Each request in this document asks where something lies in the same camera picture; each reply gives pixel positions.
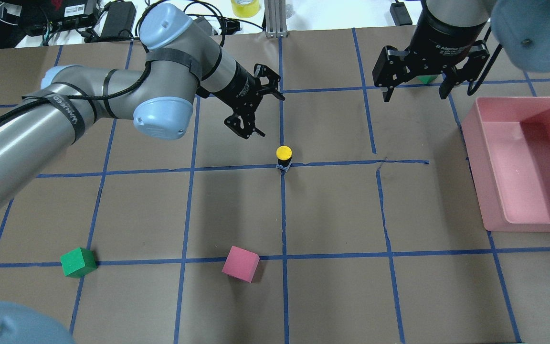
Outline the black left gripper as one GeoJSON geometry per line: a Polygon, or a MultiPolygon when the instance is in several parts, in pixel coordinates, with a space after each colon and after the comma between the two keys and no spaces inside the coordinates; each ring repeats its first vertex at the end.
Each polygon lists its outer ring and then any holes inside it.
{"type": "Polygon", "coordinates": [[[265,137],[256,127],[256,111],[264,96],[273,95],[280,101],[285,96],[279,91],[281,76],[264,64],[255,64],[253,74],[236,63],[231,82],[222,90],[222,101],[232,109],[232,114],[223,120],[225,126],[242,139],[256,134],[265,137]]]}

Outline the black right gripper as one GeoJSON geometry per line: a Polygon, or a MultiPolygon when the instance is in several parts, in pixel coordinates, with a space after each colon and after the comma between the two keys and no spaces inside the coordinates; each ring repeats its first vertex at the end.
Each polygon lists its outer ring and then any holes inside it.
{"type": "Polygon", "coordinates": [[[387,45],[382,48],[372,71],[373,84],[383,89],[383,101],[388,103],[395,88],[415,77],[443,74],[440,99],[448,98],[452,90],[465,81],[478,81],[487,65],[490,52],[485,41],[447,50],[427,43],[399,50],[387,45]]]}

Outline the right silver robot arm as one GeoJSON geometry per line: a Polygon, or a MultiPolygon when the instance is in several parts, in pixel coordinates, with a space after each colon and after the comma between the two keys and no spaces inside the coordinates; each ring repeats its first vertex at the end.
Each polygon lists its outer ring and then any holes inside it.
{"type": "MultiPolygon", "coordinates": [[[[379,51],[373,85],[388,102],[395,87],[418,76],[444,74],[446,98],[468,83],[468,95],[485,82],[501,52],[526,73],[550,73],[550,0],[422,0],[408,48],[379,51]]],[[[476,100],[465,132],[487,136],[528,133],[550,139],[550,98],[491,97],[476,100]]]]}

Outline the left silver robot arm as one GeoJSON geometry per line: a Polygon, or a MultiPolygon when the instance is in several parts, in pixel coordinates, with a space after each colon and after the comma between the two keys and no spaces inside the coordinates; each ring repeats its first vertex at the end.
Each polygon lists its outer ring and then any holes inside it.
{"type": "Polygon", "coordinates": [[[142,72],[55,66],[40,90],[0,116],[0,208],[99,119],[128,119],[149,137],[181,139],[196,96],[216,96],[232,109],[225,125],[242,139],[261,135],[255,112],[268,94],[284,100],[277,72],[238,63],[181,9],[163,1],[138,24],[146,50],[142,72]]]}

